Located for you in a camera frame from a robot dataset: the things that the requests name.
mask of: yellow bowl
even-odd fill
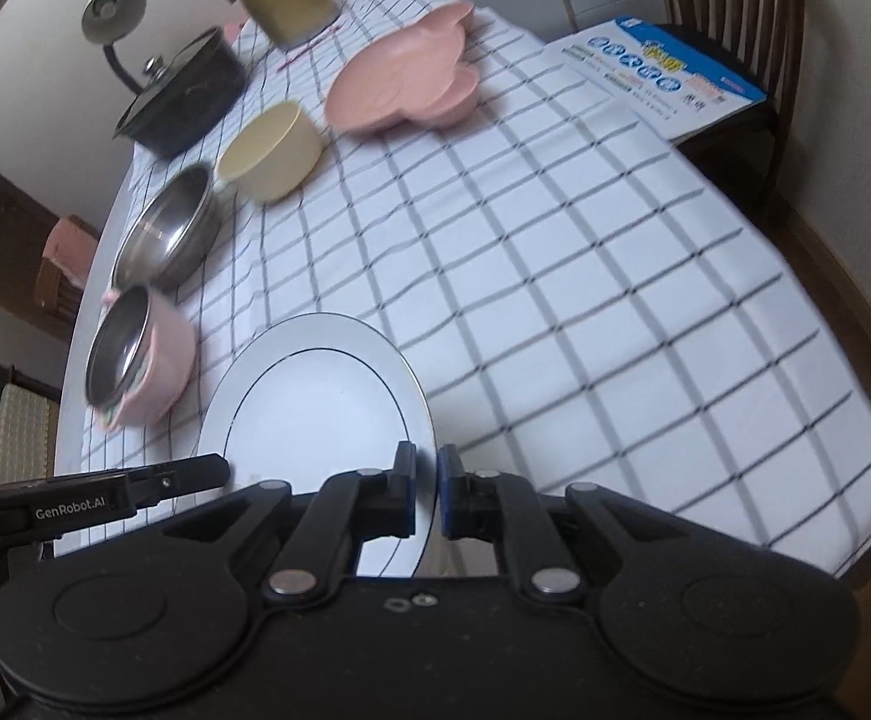
[[[322,137],[298,103],[290,100],[264,111],[242,129],[218,160],[223,181],[259,203],[282,199],[322,156]]]

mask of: white tablecloth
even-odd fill
[[[137,149],[122,237],[180,167],[216,160],[274,103],[299,100],[325,127],[343,64],[444,1],[346,0],[338,29],[288,56],[266,55],[247,25],[247,93],[173,162]],[[281,319],[332,311],[398,346],[437,440],[469,469],[550,493],[595,481],[845,570],[871,542],[871,405],[829,329],[723,196],[541,49],[482,11],[465,55],[482,74],[469,121],[367,138],[326,129],[293,196],[260,209],[223,191],[226,226],[175,295],[202,339],[194,380],[154,428],[106,436],[87,413],[80,470],[190,456],[239,352]]]

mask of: metal screw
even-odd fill
[[[413,608],[413,605],[405,598],[386,598],[382,607],[386,610],[394,611],[396,614],[402,614]]]
[[[533,574],[533,587],[546,595],[572,592],[581,582],[578,574],[568,568],[542,568]]]
[[[151,56],[146,60],[146,66],[142,69],[143,74],[151,77],[151,79],[158,79],[159,76],[163,76],[165,72],[169,68],[166,67],[165,60],[160,56]]]
[[[269,587],[279,595],[302,595],[316,584],[316,577],[301,568],[285,568],[269,577]]]
[[[437,605],[438,599],[427,592],[420,592],[418,595],[413,595],[413,603],[418,607],[433,607]]]

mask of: lid knob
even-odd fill
[[[149,76],[152,81],[159,80],[169,68],[166,67],[166,62],[162,58],[162,55],[159,56],[151,56],[146,60],[146,66],[142,69],[142,72]]]

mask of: pink bowl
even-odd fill
[[[471,2],[451,2],[362,49],[329,90],[331,127],[372,132],[402,119],[448,127],[468,116],[477,103],[479,72],[458,60],[465,48],[462,23],[471,14]]]

